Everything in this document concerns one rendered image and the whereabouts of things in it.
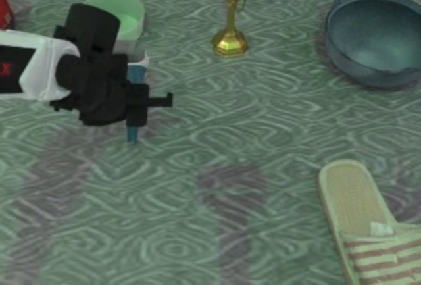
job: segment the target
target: gold menorah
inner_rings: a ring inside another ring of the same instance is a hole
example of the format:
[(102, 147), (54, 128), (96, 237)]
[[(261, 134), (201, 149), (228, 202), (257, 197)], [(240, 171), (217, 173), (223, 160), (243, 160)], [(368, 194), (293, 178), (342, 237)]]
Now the gold menorah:
[(241, 0), (226, 0), (227, 19), (225, 29), (219, 31), (212, 40), (213, 50), (223, 57), (236, 57), (244, 54), (247, 50), (247, 40), (242, 32), (235, 28), (235, 13), (241, 12), (247, 0), (243, 0), (241, 8), (238, 3)]

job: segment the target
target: light green bowl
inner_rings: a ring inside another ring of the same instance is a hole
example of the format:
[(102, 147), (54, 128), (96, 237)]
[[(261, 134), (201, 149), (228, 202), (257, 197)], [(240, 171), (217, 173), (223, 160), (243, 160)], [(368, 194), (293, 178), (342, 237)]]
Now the light green bowl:
[(86, 0), (84, 3), (107, 11), (120, 20), (117, 40), (138, 40), (142, 35), (145, 7), (141, 0)]

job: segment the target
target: red letter x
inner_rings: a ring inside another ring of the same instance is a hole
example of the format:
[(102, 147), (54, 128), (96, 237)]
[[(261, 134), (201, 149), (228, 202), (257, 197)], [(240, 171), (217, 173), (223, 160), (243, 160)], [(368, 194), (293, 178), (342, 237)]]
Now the red letter x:
[(11, 63), (1, 63), (0, 76), (10, 76), (11, 75)]

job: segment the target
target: red and white striped fabric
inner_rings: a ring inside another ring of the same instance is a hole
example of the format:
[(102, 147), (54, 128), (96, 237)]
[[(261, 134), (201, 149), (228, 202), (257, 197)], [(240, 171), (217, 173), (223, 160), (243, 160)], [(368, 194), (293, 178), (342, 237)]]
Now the red and white striped fabric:
[(421, 228), (387, 237), (344, 236), (343, 244), (359, 285), (421, 285)]

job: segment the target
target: white tag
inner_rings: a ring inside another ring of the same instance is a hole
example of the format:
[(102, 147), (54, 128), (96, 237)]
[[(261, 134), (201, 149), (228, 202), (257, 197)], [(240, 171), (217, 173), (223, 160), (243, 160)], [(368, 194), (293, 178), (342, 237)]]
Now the white tag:
[(380, 224), (378, 222), (372, 222), (371, 227), (371, 236), (373, 237), (386, 237), (394, 235), (392, 227), (388, 224)]

